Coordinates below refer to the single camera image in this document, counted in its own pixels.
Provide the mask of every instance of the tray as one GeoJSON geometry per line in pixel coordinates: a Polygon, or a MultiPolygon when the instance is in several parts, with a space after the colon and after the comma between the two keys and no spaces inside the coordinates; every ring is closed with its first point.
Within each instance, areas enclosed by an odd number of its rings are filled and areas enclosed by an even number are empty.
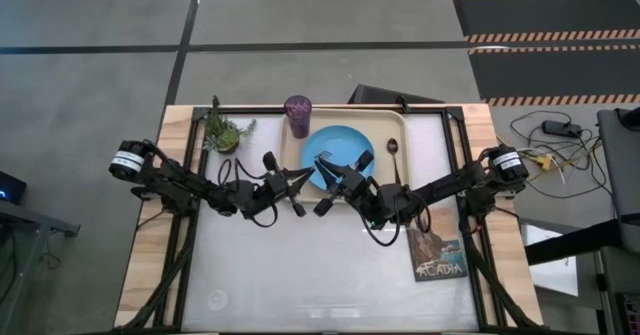
{"type": "MultiPolygon", "coordinates": [[[[304,139],[293,137],[287,117],[284,116],[282,119],[278,163],[287,169],[299,169],[302,166],[300,153],[307,139],[316,131],[331,125],[352,127],[369,139],[373,145],[373,155],[376,159],[373,177],[379,184],[388,184],[395,181],[393,157],[387,151],[387,141],[392,137],[395,138],[398,141],[396,161],[400,180],[403,184],[411,183],[409,151],[407,150],[409,139],[407,126],[402,116],[390,110],[313,109],[309,136],[304,139]]],[[[318,189],[311,182],[307,182],[302,187],[298,200],[301,202],[318,202],[325,195],[324,191],[318,189]]]]}

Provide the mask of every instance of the blue plate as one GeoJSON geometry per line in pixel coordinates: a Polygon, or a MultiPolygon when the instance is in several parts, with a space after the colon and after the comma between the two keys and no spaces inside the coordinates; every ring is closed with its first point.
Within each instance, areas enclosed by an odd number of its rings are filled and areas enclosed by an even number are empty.
{"type": "MultiPolygon", "coordinates": [[[[309,137],[302,148],[300,160],[303,168],[315,166],[313,161],[316,156],[323,151],[328,151],[331,153],[331,156],[326,157],[326,160],[336,165],[349,165],[353,167],[365,150],[369,150],[373,154],[373,146],[369,142],[369,139],[358,130],[348,126],[328,126],[316,131],[309,137]]],[[[371,176],[375,166],[376,161],[373,160],[371,164],[360,173],[364,177],[371,176]]],[[[309,180],[320,189],[327,190],[327,184],[325,184],[319,171],[316,170],[309,180]]]]}

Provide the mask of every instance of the gray floor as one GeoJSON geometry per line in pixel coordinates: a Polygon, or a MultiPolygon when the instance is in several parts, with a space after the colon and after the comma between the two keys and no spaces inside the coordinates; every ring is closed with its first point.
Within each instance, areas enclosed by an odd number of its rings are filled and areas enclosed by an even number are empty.
{"type": "MultiPolygon", "coordinates": [[[[188,6],[189,0],[0,0],[0,47],[175,45],[188,6]]],[[[200,0],[192,43],[461,39],[451,0],[200,0]]],[[[156,136],[174,60],[172,53],[0,55],[0,167],[29,183],[27,207],[82,223],[77,239],[52,239],[63,265],[40,269],[16,333],[111,326],[140,203],[107,167],[121,140],[156,136]]],[[[479,101],[464,50],[422,50],[191,54],[176,103],[209,103],[213,94],[226,103],[281,103],[292,94],[342,103],[357,83],[479,101]]],[[[554,110],[595,129],[602,107],[554,110]]],[[[523,145],[508,124],[534,109],[493,109],[497,132],[523,145]]],[[[543,118],[520,126],[530,129],[543,118]]],[[[554,194],[593,185],[584,173],[567,178],[565,187],[553,173],[536,183],[554,194]]],[[[524,218],[579,227],[610,216],[603,191],[555,201],[526,190],[516,209],[524,218]]],[[[583,303],[547,295],[540,295],[547,324],[594,329],[580,321],[592,312],[575,310],[583,303]]]]}

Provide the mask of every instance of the purple cup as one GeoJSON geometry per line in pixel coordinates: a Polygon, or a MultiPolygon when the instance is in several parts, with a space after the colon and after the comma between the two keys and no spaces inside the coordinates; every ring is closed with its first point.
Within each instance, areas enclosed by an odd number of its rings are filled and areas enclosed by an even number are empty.
{"type": "Polygon", "coordinates": [[[302,95],[294,95],[284,102],[284,114],[289,118],[293,137],[304,139],[309,135],[311,123],[311,100],[302,95]]]}

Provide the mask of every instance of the black spoon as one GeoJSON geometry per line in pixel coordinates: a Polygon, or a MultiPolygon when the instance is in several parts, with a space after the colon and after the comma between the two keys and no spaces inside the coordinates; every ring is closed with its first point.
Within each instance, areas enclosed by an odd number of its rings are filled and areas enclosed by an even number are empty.
{"type": "Polygon", "coordinates": [[[398,142],[391,138],[387,141],[387,151],[393,156],[393,169],[396,172],[396,184],[400,184],[400,174],[398,174],[398,164],[396,163],[396,153],[398,152],[398,142]]]}

